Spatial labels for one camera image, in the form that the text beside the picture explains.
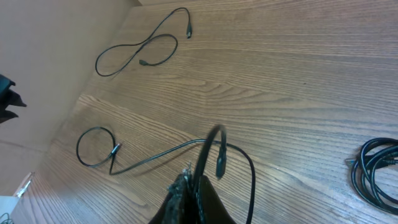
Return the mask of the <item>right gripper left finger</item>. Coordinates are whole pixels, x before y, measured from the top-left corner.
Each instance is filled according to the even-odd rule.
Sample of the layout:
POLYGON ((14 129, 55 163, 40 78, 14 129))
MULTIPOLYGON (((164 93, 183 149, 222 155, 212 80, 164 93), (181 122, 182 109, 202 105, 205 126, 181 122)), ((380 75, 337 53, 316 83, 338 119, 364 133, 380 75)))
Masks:
POLYGON ((149 224, 186 224, 192 221, 192 163, 167 187, 168 194, 149 224))

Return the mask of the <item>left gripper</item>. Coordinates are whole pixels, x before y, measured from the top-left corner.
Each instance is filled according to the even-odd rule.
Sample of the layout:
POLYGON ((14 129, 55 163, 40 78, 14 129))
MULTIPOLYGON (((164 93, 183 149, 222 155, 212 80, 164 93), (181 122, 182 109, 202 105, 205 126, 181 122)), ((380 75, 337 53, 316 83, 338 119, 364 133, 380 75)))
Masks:
MULTIPOLYGON (((0 75, 0 85, 1 85, 1 107, 7 107, 9 105, 26 107, 27 105, 23 102, 21 96, 10 89, 11 86, 16 84, 5 77, 0 75)), ((0 112, 0 123, 6 122, 13 118, 18 118, 19 116, 12 111, 1 111, 0 112)))

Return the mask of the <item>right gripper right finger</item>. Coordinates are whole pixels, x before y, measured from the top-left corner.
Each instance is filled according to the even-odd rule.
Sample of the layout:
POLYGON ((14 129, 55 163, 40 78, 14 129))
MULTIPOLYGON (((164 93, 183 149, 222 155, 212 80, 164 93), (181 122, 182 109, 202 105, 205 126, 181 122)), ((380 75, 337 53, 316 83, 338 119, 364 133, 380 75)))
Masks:
POLYGON ((198 221, 201 224, 236 224, 227 212, 209 178, 200 177, 195 194, 198 209, 198 221))

